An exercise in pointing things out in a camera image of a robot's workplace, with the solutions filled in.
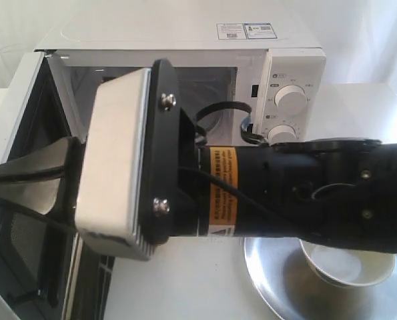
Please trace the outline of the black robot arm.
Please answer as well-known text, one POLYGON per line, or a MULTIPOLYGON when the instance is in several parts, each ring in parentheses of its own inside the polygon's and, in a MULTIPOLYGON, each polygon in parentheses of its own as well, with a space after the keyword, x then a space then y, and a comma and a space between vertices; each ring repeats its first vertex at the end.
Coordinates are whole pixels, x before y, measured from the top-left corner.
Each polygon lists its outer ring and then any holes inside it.
POLYGON ((0 205, 103 255, 148 260, 170 237, 297 237, 397 253, 397 143, 209 146, 166 59, 99 86, 86 140, 68 136, 0 164, 0 205))

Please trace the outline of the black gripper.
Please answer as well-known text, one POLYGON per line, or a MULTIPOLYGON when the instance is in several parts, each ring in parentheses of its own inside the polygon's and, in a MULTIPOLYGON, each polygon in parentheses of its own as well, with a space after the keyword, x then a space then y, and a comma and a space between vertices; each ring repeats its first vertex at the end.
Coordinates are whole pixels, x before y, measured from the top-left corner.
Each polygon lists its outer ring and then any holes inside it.
POLYGON ((178 170, 196 164, 194 142, 175 68, 159 59, 151 67, 141 174, 141 232, 152 245, 197 232, 195 183, 178 170))

